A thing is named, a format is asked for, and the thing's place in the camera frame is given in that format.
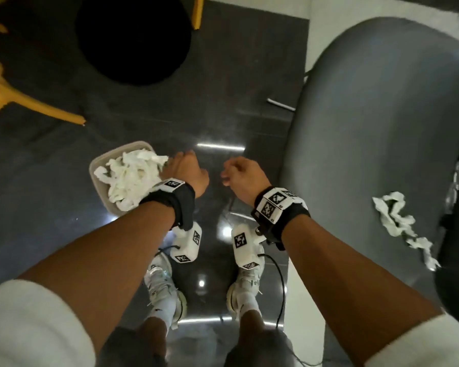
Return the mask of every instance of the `gray shorts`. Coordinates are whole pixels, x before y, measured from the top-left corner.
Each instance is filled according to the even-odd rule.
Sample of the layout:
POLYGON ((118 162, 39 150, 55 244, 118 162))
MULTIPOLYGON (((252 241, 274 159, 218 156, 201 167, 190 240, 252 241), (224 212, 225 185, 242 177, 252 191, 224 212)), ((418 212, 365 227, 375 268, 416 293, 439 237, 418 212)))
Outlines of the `gray shorts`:
MULTIPOLYGON (((237 345, 226 357, 225 367, 294 367, 292 345, 277 330, 265 330, 250 343, 237 345)), ((165 357, 150 350, 135 331, 117 327, 104 345, 97 367, 166 367, 165 357)))

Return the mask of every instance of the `crumpled tissue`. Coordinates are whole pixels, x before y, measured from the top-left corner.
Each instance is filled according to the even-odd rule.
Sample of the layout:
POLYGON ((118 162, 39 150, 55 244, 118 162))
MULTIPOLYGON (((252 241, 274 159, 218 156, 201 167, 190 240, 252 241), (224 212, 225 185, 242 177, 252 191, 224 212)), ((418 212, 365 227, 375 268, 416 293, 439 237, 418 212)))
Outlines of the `crumpled tissue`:
POLYGON ((159 171, 167 160, 166 155, 140 149, 110 159, 106 164, 110 172, 99 166, 93 173, 101 182, 110 185, 109 201, 121 211, 130 211, 161 181, 159 171))
POLYGON ((415 218, 411 215, 401 216, 399 214, 406 204, 405 196, 402 193, 392 192, 381 198, 373 197, 373 202, 376 210, 380 213, 381 224, 390 235, 398 237, 404 234, 406 243, 410 247, 421 248, 425 265, 429 270, 435 271, 440 267, 439 262, 431 254, 432 242, 425 237, 418 238, 418 235, 413 231, 412 225, 415 223, 415 218), (390 201, 393 201, 391 209, 387 203, 390 201))

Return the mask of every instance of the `gray chair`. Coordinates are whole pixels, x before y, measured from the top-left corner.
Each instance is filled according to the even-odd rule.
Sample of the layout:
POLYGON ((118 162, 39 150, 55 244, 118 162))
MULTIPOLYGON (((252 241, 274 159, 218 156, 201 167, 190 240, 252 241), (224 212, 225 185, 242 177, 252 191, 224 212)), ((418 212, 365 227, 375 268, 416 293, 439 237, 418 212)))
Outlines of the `gray chair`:
POLYGON ((459 233, 452 237, 459 223, 434 274, 420 252, 387 234, 371 199, 404 193, 415 231, 435 240, 458 159, 459 41, 405 19, 376 18, 336 38, 312 69, 280 181, 324 228, 423 295, 436 302, 440 295, 459 319, 459 233))

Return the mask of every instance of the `white sneaker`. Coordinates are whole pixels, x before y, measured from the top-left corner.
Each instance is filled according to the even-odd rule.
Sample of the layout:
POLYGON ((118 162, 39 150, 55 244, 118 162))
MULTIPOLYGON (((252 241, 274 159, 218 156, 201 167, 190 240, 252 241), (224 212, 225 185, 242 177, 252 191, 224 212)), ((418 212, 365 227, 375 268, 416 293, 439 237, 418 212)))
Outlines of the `white sneaker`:
POLYGON ((176 329, 179 321, 187 315, 187 300, 173 283, 172 265, 167 255, 162 252, 155 255, 144 275, 144 283, 150 293, 150 302, 152 304, 156 304, 167 297, 177 297, 177 306, 172 321, 172 329, 176 329))
MULTIPOLYGON (((259 245, 259 254, 264 253, 262 245, 259 245)), ((226 306, 235 319, 240 319, 240 305, 236 301, 236 296, 240 292, 250 292, 254 296, 258 294, 260 278, 265 267, 265 257, 259 257, 257 266, 251 269, 238 268, 238 277, 229 287, 226 293, 226 306)))

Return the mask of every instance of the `person's left arm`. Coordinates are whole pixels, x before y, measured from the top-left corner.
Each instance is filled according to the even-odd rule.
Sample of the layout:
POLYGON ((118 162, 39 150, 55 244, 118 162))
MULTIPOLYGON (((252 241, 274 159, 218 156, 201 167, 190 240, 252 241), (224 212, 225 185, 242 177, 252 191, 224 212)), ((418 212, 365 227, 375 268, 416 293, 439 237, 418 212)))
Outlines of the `person's left arm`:
MULTIPOLYGON (((179 152, 161 178, 190 184, 199 197, 209 184, 193 151, 179 152)), ((62 298, 92 339, 96 353, 118 324, 175 213, 158 202, 143 203, 121 218, 78 238, 26 271, 19 279, 62 298)))

